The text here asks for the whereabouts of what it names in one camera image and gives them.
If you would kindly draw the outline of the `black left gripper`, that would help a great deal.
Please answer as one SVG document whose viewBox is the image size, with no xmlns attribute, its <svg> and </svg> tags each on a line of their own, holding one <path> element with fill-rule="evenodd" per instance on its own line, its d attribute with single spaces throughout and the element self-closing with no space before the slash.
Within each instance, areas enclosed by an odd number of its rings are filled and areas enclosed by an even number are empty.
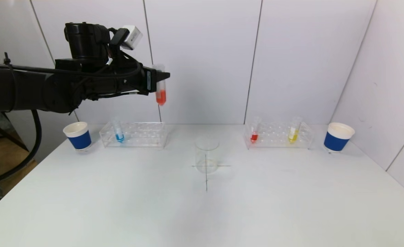
<svg viewBox="0 0 404 247">
<path fill-rule="evenodd" d="M 143 66 L 142 63 L 130 62 L 115 70 L 115 74 L 134 72 L 129 77 L 116 79 L 115 93 L 148 95 L 156 92 L 156 82 L 170 78 L 169 72 L 163 72 Z"/>
</svg>

